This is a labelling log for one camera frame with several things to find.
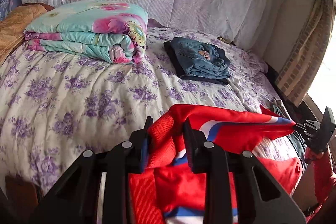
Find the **sunlight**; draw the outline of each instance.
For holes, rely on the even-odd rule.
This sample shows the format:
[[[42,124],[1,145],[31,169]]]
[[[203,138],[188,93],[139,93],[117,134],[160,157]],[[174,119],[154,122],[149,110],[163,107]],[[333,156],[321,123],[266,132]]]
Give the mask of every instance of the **sunlight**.
[[[323,58],[321,67],[308,90],[308,95],[313,99],[322,113],[326,106],[336,113],[336,24],[334,22],[331,39]]]

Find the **teal floral blanket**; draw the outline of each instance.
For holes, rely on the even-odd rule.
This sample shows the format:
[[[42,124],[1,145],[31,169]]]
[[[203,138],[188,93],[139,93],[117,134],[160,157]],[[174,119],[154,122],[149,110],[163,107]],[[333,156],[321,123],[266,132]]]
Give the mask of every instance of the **teal floral blanket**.
[[[31,50],[139,63],[146,49],[147,22],[147,12],[135,4],[82,0],[38,17],[26,27],[25,38]]]

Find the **black plastic clip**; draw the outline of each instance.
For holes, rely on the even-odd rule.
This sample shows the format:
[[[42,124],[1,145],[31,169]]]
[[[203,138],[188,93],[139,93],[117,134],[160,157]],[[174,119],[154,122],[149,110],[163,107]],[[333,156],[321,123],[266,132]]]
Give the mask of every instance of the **black plastic clip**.
[[[193,130],[187,119],[183,127],[189,166],[207,173],[203,223],[232,223],[228,172],[233,172],[239,224],[304,224],[305,216],[260,161],[250,152],[227,152],[204,133]]]
[[[102,172],[106,172],[102,223],[131,223],[128,173],[140,174],[147,166],[147,130],[152,124],[147,117],[143,129],[108,152],[85,150],[46,194],[29,224],[96,224]]]
[[[297,123],[294,126],[304,139],[305,144],[316,154],[326,152],[327,144],[335,131],[335,119],[332,110],[325,108],[321,123],[306,121],[304,124]]]

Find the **red sweater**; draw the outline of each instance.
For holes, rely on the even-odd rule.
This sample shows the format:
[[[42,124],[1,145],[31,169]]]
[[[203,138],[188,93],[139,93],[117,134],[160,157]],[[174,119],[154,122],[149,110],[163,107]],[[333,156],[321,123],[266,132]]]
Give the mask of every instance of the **red sweater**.
[[[164,214],[175,208],[204,210],[205,174],[193,174],[182,156],[182,125],[189,118],[193,129],[224,150],[252,151],[264,138],[274,140],[293,132],[293,121],[281,117],[199,105],[174,105],[149,129],[152,137],[147,169],[130,175],[130,190],[138,224],[164,224]],[[259,159],[290,193],[302,174],[298,158],[286,161]],[[231,180],[231,196],[235,197]]]
[[[336,174],[333,171],[331,154],[328,151],[323,154],[319,160],[313,161],[314,181],[315,181],[315,196],[320,206],[314,211],[314,214],[306,218],[308,222],[321,209],[322,203],[328,198],[331,189],[336,186]]]

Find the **purple floral bedsheet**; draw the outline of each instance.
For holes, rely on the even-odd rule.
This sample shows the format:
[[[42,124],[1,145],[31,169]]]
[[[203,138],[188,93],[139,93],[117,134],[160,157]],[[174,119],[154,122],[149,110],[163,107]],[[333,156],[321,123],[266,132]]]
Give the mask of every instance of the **purple floral bedsheet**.
[[[163,47],[178,36],[225,49],[231,83],[179,79]],[[147,116],[156,120],[174,104],[260,112],[259,104],[277,97],[266,68],[253,54],[182,29],[149,28],[144,61],[136,65],[20,46],[0,68],[1,187],[10,174],[46,193],[83,150],[112,149]],[[274,160],[296,156],[287,138],[265,140],[254,153]]]

